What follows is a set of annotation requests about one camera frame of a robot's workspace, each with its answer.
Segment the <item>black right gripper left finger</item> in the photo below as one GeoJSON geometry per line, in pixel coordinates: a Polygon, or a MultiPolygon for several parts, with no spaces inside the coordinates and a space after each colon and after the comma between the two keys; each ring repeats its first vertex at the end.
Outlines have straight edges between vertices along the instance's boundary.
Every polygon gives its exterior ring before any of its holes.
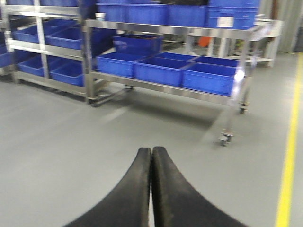
{"type": "Polygon", "coordinates": [[[147,227],[151,187],[150,148],[137,155],[114,189],[67,227],[147,227]]]}

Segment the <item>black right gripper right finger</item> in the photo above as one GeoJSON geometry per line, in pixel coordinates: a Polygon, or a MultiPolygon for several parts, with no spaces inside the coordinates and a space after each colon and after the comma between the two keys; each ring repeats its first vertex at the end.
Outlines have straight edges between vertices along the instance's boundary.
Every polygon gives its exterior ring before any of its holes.
{"type": "Polygon", "coordinates": [[[179,171],[164,147],[152,150],[151,175],[155,226],[244,226],[202,196],[179,171]]]}

